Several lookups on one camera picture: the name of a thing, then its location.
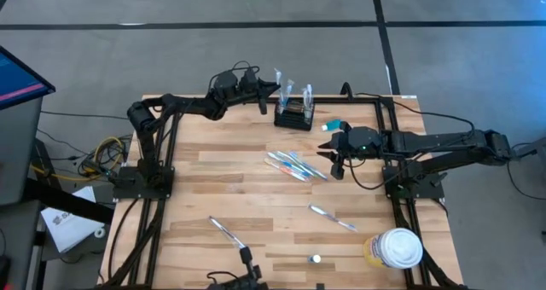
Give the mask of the grey stand leg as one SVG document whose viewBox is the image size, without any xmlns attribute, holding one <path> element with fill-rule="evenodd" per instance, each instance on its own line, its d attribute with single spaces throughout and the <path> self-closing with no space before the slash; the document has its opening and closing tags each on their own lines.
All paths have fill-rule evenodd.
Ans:
<svg viewBox="0 0 546 290">
<path fill-rule="evenodd" d="M 546 137 L 537 139 L 534 142 L 515 144 L 513 145 L 513 150 L 517 159 L 537 155 L 540 160 L 546 163 Z"/>
</svg>

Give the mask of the blue screen monitor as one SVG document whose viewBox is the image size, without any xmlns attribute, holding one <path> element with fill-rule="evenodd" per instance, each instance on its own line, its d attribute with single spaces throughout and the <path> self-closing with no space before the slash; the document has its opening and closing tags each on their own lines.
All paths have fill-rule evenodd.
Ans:
<svg viewBox="0 0 546 290">
<path fill-rule="evenodd" d="M 55 92 L 52 83 L 0 45 L 0 110 Z"/>
</svg>

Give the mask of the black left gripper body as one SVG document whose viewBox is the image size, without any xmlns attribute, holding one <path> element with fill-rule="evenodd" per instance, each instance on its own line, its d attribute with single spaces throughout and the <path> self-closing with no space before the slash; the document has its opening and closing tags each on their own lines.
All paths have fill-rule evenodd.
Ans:
<svg viewBox="0 0 546 290">
<path fill-rule="evenodd" d="M 239 87 L 240 92 L 233 100 L 234 105 L 256 101 L 258 103 L 260 113 L 267 114 L 267 106 L 265 101 L 266 84 L 264 82 L 262 82 L 261 80 L 258 80 L 257 82 L 242 80 L 239 84 Z"/>
</svg>

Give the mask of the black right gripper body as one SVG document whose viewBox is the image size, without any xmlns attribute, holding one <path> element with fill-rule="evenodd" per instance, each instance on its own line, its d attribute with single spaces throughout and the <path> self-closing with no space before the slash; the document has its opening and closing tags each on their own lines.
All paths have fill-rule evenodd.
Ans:
<svg viewBox="0 0 546 290">
<path fill-rule="evenodd" d="M 333 162 L 333 166 L 331 169 L 331 175 L 337 180 L 341 180 L 344 178 L 344 161 L 350 159 L 351 155 L 353 154 L 353 147 L 349 142 L 350 132 L 351 129 L 347 131 L 342 131 L 339 140 L 339 147 L 337 149 L 333 149 L 337 154 L 341 156 L 341 162 Z"/>
</svg>

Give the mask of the blue toothpaste tube white cap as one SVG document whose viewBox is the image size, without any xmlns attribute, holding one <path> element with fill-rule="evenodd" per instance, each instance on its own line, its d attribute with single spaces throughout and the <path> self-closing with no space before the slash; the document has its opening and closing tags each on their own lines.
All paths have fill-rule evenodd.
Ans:
<svg viewBox="0 0 546 290">
<path fill-rule="evenodd" d="M 334 119 L 321 126 L 322 131 L 347 131 L 350 130 L 350 125 L 341 119 Z"/>
</svg>

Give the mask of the grey equipment cabinet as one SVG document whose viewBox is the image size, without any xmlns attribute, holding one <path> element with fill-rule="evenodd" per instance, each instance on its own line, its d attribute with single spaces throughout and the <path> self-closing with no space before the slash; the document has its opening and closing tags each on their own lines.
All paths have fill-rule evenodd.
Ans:
<svg viewBox="0 0 546 290">
<path fill-rule="evenodd" d="M 0 206 L 18 203 L 22 198 L 42 100 L 0 110 Z"/>
</svg>

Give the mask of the white paper booklet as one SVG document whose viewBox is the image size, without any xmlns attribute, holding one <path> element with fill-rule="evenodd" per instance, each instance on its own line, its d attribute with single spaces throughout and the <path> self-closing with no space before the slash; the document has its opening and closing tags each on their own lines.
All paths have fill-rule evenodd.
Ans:
<svg viewBox="0 0 546 290">
<path fill-rule="evenodd" d="M 89 236 L 94 236 L 96 229 L 105 229 L 104 223 L 54 208 L 43 209 L 41 216 L 58 252 L 67 252 Z"/>
</svg>

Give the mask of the white lidded wipes canister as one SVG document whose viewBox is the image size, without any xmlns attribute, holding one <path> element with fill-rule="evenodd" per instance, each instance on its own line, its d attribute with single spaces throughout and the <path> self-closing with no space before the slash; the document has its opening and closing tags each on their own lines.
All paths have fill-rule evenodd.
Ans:
<svg viewBox="0 0 546 290">
<path fill-rule="evenodd" d="M 412 231 L 395 228 L 368 238 L 363 255 L 375 267 L 406 270 L 421 262 L 423 245 Z"/>
</svg>

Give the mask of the black cart beam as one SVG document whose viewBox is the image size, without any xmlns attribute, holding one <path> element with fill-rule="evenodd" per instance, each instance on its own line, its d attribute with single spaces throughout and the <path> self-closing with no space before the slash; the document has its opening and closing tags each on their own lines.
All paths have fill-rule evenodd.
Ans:
<svg viewBox="0 0 546 290">
<path fill-rule="evenodd" d="M 26 180 L 23 198 L 25 200 L 39 200 L 44 206 L 99 223 L 110 224 L 113 219 L 113 209 L 31 178 Z"/>
</svg>

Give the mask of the orange toothbrush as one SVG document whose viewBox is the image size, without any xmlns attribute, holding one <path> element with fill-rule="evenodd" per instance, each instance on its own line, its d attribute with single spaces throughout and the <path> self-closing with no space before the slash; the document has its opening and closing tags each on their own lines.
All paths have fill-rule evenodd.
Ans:
<svg viewBox="0 0 546 290">
<path fill-rule="evenodd" d="M 296 171 L 295 169 L 293 169 L 290 166 L 286 166 L 284 164 L 278 164 L 276 162 L 273 162 L 270 159 L 264 159 L 264 163 L 276 168 L 278 171 L 281 171 L 281 172 L 283 172 L 285 174 L 288 174 L 291 177 L 294 177 L 294 178 L 300 180 L 301 182 L 309 182 L 310 181 L 310 178 L 305 176 L 303 173 L 301 173 L 299 171 Z"/>
</svg>

